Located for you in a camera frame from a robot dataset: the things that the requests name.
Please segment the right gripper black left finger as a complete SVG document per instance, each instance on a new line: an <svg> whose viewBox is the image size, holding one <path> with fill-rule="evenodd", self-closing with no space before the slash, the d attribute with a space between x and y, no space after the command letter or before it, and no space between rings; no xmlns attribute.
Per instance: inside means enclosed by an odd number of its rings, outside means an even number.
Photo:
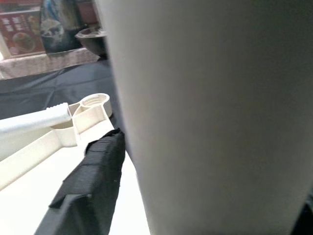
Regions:
<svg viewBox="0 0 313 235"><path fill-rule="evenodd" d="M35 233L109 234L125 155L125 135L119 128L90 142L82 161L63 180Z"/></svg>

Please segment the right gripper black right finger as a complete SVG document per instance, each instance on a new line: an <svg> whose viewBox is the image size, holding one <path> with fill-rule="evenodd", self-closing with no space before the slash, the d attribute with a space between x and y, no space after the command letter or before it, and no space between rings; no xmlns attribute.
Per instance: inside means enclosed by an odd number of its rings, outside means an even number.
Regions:
<svg viewBox="0 0 313 235"><path fill-rule="evenodd" d="M293 235L313 234L313 190L311 189L300 216L292 231Z"/></svg>

